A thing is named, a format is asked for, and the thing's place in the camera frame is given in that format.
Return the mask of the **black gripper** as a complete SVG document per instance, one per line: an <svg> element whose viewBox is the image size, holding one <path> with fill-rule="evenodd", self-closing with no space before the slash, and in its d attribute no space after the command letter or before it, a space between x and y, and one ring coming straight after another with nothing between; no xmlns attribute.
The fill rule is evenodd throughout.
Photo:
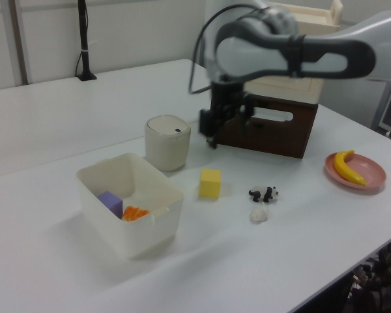
<svg viewBox="0 0 391 313"><path fill-rule="evenodd" d="M244 93L243 83L212 83L210 109L199 112L199 132L204 135L209 147L216 149L218 123L239 117L240 134L244 136L254 113L253 95Z"/></svg>

